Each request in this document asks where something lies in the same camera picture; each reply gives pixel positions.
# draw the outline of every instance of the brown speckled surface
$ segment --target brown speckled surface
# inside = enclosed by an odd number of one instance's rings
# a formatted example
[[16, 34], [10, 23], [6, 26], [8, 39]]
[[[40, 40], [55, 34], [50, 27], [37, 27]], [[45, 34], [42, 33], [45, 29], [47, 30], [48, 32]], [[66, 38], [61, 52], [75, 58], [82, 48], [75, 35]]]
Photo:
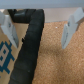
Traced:
[[84, 23], [63, 50], [65, 23], [45, 23], [33, 84], [84, 84]]

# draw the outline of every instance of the brown carpet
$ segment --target brown carpet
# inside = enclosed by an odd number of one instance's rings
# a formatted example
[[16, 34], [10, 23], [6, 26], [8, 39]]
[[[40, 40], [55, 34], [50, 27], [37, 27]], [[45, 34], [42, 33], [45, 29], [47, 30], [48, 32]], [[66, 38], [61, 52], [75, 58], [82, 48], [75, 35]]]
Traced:
[[33, 84], [84, 84], [84, 23], [63, 50], [65, 23], [45, 23]]

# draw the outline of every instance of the textured brown floor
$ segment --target textured brown floor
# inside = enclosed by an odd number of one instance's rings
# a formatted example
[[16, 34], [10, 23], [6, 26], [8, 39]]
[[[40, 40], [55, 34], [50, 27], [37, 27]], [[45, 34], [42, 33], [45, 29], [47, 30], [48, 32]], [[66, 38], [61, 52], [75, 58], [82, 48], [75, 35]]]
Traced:
[[65, 23], [45, 24], [33, 84], [84, 84], [84, 23], [63, 50]]

